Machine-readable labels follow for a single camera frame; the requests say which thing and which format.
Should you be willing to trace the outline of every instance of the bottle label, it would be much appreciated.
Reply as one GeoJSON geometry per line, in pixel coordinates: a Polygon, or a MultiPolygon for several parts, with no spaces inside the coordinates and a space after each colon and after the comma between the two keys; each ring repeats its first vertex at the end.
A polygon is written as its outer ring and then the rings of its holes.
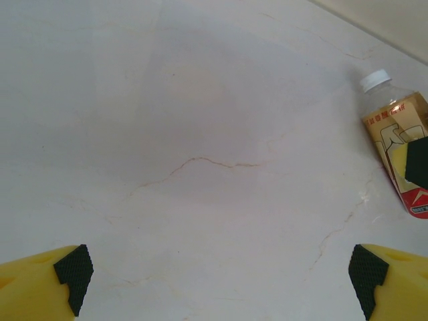
{"type": "Polygon", "coordinates": [[[363,118],[407,211],[422,219],[428,219],[428,191],[400,176],[391,159],[401,144],[428,136],[427,120],[428,103],[418,92],[363,118]]]}

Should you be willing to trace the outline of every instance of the yellow label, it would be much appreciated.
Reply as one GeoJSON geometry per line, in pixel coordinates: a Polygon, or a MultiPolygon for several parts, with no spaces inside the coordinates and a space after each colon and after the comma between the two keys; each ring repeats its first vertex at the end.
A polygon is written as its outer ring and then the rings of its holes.
{"type": "Polygon", "coordinates": [[[428,103],[418,92],[363,118],[383,164],[400,194],[419,186],[407,182],[398,174],[391,165],[392,152],[402,144],[428,136],[427,118],[428,103]]]}

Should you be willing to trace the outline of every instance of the black rubber pad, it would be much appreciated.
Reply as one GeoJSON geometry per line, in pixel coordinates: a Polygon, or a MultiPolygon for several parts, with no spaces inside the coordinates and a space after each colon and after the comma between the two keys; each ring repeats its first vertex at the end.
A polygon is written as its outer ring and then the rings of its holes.
{"type": "Polygon", "coordinates": [[[423,189],[428,189],[428,137],[409,143],[405,178],[423,189]]]}
{"type": "Polygon", "coordinates": [[[79,316],[94,268],[86,245],[77,247],[54,265],[60,284],[70,290],[68,304],[74,316],[79,316]]]}
{"type": "Polygon", "coordinates": [[[375,288],[383,285],[388,267],[387,262],[363,246],[355,245],[349,263],[349,276],[366,320],[370,320],[375,309],[375,288]]]}

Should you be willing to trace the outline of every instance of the white bottle cap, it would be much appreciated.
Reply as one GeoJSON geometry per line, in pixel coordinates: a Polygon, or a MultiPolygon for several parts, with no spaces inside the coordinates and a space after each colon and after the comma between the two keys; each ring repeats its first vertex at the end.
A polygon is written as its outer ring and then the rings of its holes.
{"type": "Polygon", "coordinates": [[[364,93],[366,93],[373,87],[380,85],[383,82],[387,82],[388,80],[391,80],[391,77],[389,77],[384,69],[381,69],[368,75],[366,78],[363,78],[360,81],[360,85],[362,86],[364,93]]]}

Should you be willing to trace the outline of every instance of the yellow plastic part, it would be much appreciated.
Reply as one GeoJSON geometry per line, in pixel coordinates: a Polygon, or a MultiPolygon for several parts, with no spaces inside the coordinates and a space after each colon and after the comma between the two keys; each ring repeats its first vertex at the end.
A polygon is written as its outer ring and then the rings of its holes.
{"type": "Polygon", "coordinates": [[[377,245],[362,245],[389,264],[382,286],[374,290],[370,321],[428,320],[428,258],[377,245]]]}
{"type": "Polygon", "coordinates": [[[401,177],[406,177],[408,147],[409,144],[402,144],[392,152],[391,162],[401,177]]]}
{"type": "Polygon", "coordinates": [[[1,321],[69,321],[67,284],[60,284],[54,264],[75,250],[67,246],[0,265],[1,321]]]}

